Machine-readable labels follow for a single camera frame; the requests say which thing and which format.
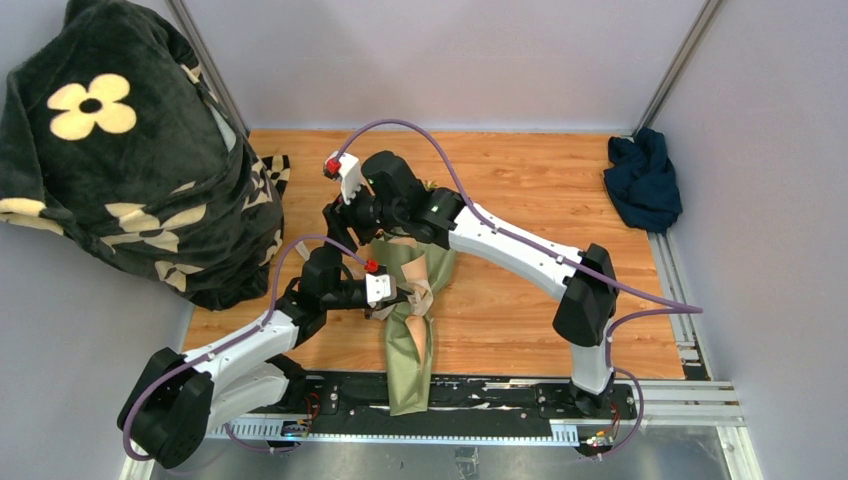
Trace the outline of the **green and peach wrapping paper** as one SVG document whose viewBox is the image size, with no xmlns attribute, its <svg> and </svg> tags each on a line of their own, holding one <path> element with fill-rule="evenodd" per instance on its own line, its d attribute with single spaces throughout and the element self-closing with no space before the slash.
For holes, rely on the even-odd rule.
<svg viewBox="0 0 848 480">
<path fill-rule="evenodd" d="M 411 237 L 386 235 L 371 243 L 373 257 L 387 267 L 399 289 L 410 292 L 384 322 L 383 343 L 389 414 L 428 409 L 434 357 L 436 296 L 452 280 L 456 252 Z"/>
</svg>

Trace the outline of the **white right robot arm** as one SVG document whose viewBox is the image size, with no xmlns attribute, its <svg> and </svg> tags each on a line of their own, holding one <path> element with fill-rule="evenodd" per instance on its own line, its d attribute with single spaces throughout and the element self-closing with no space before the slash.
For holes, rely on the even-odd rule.
<svg viewBox="0 0 848 480">
<path fill-rule="evenodd" d="M 487 260 L 557 300 L 552 327 L 569 343 L 572 358 L 563 402 L 589 418 L 609 408 L 614 372 L 605 331 L 618 291 L 595 277 L 615 276 L 606 249 L 591 244 L 580 250 L 545 240 L 466 202 L 457 191 L 428 188 L 391 151 L 365 162 L 334 152 L 323 174 L 340 185 L 338 197 L 323 210 L 331 238 L 355 249 L 392 234 L 408 236 Z"/>
</svg>

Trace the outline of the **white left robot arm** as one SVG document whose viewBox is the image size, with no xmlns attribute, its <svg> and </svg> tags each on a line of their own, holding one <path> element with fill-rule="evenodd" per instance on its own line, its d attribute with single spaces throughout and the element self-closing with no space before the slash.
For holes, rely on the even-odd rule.
<svg viewBox="0 0 848 480">
<path fill-rule="evenodd" d="M 354 278 L 342 261 L 347 252 L 334 241 L 314 249 L 270 307 L 236 332 L 186 353 L 153 354 L 117 419 L 125 453 L 174 468 L 243 414 L 271 405 L 298 411 L 309 396 L 307 373 L 287 352 L 312 338 L 330 311 L 383 310 L 412 294 L 374 260 L 360 259 L 365 275 Z"/>
</svg>

